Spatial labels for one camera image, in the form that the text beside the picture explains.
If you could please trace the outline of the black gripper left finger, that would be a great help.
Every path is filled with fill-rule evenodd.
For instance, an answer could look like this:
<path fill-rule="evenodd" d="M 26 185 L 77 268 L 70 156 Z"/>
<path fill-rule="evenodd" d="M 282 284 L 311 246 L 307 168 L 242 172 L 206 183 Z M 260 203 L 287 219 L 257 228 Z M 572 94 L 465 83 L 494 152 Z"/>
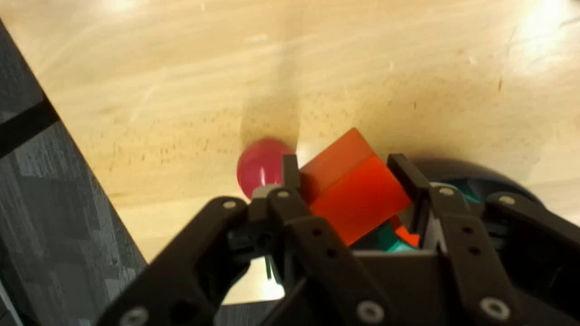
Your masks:
<path fill-rule="evenodd" d="M 295 154 L 286 154 L 282 158 L 282 187 L 287 192 L 300 194 L 300 170 Z"/>

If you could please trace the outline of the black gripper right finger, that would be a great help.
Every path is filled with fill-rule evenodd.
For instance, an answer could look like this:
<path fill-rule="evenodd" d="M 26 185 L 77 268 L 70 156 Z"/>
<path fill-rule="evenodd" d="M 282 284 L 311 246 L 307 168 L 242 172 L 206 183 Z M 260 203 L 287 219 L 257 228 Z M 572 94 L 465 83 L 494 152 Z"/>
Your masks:
<path fill-rule="evenodd" d="M 402 185 L 414 208 L 423 208 L 429 197 L 429 181 L 418 170 L 418 167 L 411 163 L 403 154 L 389 154 L 387 168 L 394 174 L 396 181 Z"/>

